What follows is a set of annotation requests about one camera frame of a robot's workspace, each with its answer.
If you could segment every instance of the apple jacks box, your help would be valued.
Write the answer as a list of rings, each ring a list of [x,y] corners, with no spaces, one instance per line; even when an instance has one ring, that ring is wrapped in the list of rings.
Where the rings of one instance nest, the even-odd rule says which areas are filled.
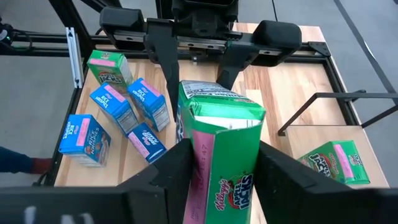
[[[249,223],[265,109],[217,83],[182,81],[178,92],[177,142],[195,151],[184,223]]]
[[[354,141],[330,141],[298,160],[342,184],[370,183]]]

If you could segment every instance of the nutrition facts label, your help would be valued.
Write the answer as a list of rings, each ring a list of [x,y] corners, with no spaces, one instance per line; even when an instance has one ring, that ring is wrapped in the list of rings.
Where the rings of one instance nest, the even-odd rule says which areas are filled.
[[[157,129],[162,130],[169,123],[169,113],[167,112],[166,104],[163,104],[157,111],[154,113],[154,120],[157,126]]]
[[[130,133],[138,125],[137,119],[131,109],[127,110],[122,116],[117,118],[118,123],[125,133]]]
[[[193,96],[225,96],[233,98],[245,98],[239,94],[227,90],[218,83],[201,81],[182,81],[185,96],[190,99]]]

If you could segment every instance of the green cereal box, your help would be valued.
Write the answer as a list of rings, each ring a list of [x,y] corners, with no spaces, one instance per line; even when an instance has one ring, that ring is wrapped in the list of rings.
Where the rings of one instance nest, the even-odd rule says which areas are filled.
[[[106,82],[119,93],[127,94],[133,79],[124,54],[94,50],[87,65],[100,85]]]
[[[265,109],[217,83],[178,92],[177,142],[190,138],[195,155],[184,223],[249,223]]]
[[[330,141],[298,160],[343,184],[370,183],[354,141]]]

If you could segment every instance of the cereal box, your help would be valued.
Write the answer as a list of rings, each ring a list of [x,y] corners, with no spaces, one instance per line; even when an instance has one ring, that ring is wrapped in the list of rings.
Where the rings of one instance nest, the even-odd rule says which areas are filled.
[[[167,152],[146,123],[134,128],[129,134],[129,139],[149,164]]]
[[[138,125],[129,101],[108,83],[102,84],[90,97],[101,107],[111,121],[118,124],[125,136]]]
[[[370,183],[354,141],[330,141],[298,161],[343,184]]]
[[[143,78],[136,80],[127,90],[138,112],[156,131],[161,131],[170,123],[164,96],[148,85]]]
[[[87,65],[99,84],[107,82],[116,91],[127,94],[127,86],[133,79],[124,54],[93,50]]]
[[[111,137],[90,114],[73,114],[63,132],[59,152],[83,166],[106,165]]]
[[[177,142],[192,140],[195,166],[184,223],[249,223],[265,109],[217,83],[182,81]]]

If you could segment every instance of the wooden table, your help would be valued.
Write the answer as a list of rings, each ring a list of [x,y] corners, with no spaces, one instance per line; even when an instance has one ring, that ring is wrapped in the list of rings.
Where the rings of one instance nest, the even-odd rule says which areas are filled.
[[[253,32],[257,24],[236,24],[235,29]],[[302,41],[324,42],[319,27],[301,26]],[[162,69],[148,60],[129,60],[135,79],[142,77],[158,89],[167,99],[169,114],[172,108]],[[181,80],[216,81],[215,64],[193,65],[180,61]],[[104,168],[86,168],[64,156],[60,164],[56,186],[112,186],[118,185],[144,169],[147,164],[118,127],[110,122],[89,94],[99,87],[93,74],[88,72],[76,114],[92,114],[112,137],[108,163]],[[332,92],[322,65],[283,63],[273,68],[249,66],[237,77],[233,91],[263,105],[266,120],[261,140],[298,158],[317,146],[331,140],[354,139],[371,179],[371,184],[361,187],[388,187],[380,165],[373,153],[368,137],[360,127],[344,126],[345,121],[334,99],[319,99],[286,130],[286,137],[277,135],[278,129],[316,92]],[[160,133],[159,139],[167,148],[175,144],[175,123]],[[306,126],[311,124],[331,126]],[[264,214],[254,192],[252,223],[265,223]]]

